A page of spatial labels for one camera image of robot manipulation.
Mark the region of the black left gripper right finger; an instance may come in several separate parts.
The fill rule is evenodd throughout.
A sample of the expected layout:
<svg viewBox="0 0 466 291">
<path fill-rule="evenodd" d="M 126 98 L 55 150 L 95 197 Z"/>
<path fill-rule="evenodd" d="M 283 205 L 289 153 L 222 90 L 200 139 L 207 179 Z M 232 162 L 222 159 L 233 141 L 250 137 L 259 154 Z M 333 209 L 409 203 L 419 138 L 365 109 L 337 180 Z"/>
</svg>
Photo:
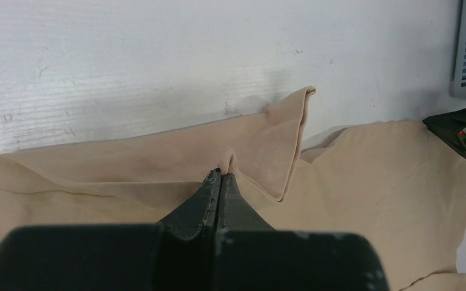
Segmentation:
<svg viewBox="0 0 466 291">
<path fill-rule="evenodd" d="M 235 175 L 222 177 L 217 212 L 217 228 L 228 230 L 274 230 L 242 197 Z"/>
</svg>

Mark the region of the tan beige t shirt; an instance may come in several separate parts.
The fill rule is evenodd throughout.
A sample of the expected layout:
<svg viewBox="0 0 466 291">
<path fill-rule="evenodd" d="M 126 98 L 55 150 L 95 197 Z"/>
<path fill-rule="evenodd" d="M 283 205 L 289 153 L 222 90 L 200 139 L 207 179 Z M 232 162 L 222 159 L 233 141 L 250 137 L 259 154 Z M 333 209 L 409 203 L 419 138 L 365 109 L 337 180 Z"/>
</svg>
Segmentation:
<svg viewBox="0 0 466 291">
<path fill-rule="evenodd" d="M 257 115 L 1 154 L 0 241 L 25 225 L 158 221 L 219 168 L 276 229 L 363 235 L 391 290 L 466 290 L 455 267 L 466 160 L 419 121 L 351 127 L 302 150 L 314 92 Z"/>
</svg>

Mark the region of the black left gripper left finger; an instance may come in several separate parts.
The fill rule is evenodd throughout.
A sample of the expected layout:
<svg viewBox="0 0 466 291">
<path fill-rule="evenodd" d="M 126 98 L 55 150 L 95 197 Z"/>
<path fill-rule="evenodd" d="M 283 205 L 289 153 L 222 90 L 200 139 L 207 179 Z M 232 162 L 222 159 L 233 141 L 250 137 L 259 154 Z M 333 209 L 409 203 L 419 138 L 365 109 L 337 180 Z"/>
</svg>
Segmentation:
<svg viewBox="0 0 466 291">
<path fill-rule="evenodd" d="M 211 170 L 197 191 L 159 223 L 176 239 L 191 241 L 198 238 L 203 231 L 216 224 L 220 187 L 220 170 Z"/>
</svg>

